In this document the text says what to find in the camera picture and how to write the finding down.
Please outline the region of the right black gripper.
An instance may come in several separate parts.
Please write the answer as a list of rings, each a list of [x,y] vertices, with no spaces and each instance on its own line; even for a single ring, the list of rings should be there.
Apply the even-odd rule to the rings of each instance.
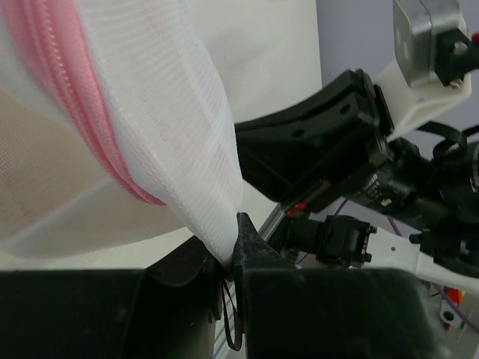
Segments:
[[[344,197],[416,229],[411,242],[447,269],[478,267],[478,145],[436,122],[442,136],[425,159],[393,141],[381,87],[347,70],[284,110],[238,123],[243,179],[275,202],[317,212]]]

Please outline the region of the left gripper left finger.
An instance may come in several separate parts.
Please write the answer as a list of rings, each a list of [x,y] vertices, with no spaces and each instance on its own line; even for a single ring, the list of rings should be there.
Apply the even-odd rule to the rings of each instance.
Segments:
[[[146,269],[3,271],[3,358],[211,358],[221,267],[187,242]]]

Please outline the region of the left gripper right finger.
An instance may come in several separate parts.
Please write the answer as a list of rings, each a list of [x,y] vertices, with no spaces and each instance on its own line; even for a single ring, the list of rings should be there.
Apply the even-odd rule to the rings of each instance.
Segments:
[[[237,216],[248,358],[452,358],[424,285],[397,269],[297,269]]]

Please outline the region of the white mesh laundry bag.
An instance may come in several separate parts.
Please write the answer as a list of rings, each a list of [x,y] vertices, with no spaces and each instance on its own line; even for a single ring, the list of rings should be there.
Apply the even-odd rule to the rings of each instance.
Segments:
[[[71,255],[186,227],[221,267],[217,323],[242,193],[230,106],[187,3],[1,3],[5,251]]]

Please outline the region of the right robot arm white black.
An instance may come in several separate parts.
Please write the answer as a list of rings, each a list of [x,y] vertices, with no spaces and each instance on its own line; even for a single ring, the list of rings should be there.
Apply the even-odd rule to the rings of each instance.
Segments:
[[[478,146],[429,117],[469,96],[346,71],[301,103],[235,127],[244,179],[284,213],[277,251],[478,287]]]

